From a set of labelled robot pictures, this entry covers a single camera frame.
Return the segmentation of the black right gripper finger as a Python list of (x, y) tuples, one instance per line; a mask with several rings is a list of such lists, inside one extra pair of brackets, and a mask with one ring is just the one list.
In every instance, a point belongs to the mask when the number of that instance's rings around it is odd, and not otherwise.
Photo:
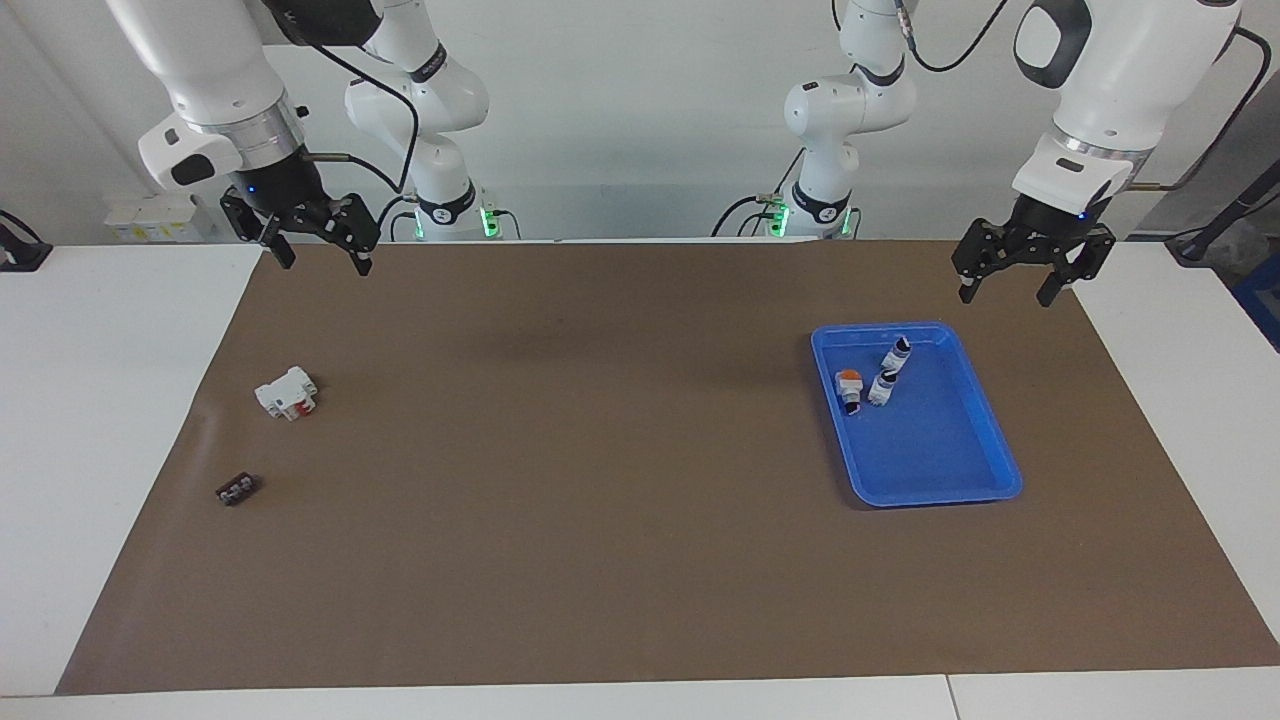
[(266, 249), (282, 269), (293, 266), (296, 254), (276, 217), (264, 220), (237, 190), (227, 190), (221, 195), (220, 209), (239, 241)]
[(344, 195), (326, 204), (320, 238), (346, 252), (358, 275), (370, 274), (380, 236), (381, 229), (360, 195)]

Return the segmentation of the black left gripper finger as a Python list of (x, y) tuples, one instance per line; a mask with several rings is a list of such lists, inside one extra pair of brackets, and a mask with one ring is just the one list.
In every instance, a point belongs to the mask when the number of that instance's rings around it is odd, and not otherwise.
[(972, 304), (984, 278), (1010, 268), (1018, 260), (1019, 234), (1015, 225), (973, 222), (951, 255), (960, 278), (957, 296)]
[(1037, 302), (1051, 307), (1057, 296), (1078, 281), (1094, 279), (1116, 245), (1112, 232), (1089, 232), (1073, 250), (1053, 247), (1050, 274), (1037, 291)]

